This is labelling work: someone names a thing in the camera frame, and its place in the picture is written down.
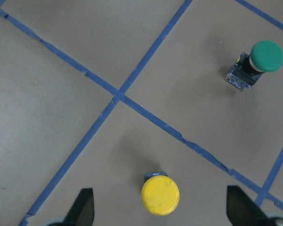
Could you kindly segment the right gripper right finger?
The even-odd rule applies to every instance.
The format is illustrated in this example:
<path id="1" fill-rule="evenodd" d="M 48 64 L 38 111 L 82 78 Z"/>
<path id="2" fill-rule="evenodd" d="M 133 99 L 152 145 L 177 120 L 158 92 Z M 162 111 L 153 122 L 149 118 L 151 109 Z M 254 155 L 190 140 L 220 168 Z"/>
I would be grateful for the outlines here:
<path id="1" fill-rule="evenodd" d="M 282 217 L 268 217 L 239 186 L 227 187 L 226 214 L 233 226 L 283 226 Z"/>

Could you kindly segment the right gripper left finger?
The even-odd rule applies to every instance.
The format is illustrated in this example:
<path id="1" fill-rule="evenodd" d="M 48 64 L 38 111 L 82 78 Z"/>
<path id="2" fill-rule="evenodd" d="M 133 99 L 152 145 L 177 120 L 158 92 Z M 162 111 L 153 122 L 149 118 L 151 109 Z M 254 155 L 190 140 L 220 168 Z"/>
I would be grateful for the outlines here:
<path id="1" fill-rule="evenodd" d="M 95 217 L 92 188 L 83 188 L 67 213 L 64 226 L 92 226 Z"/>

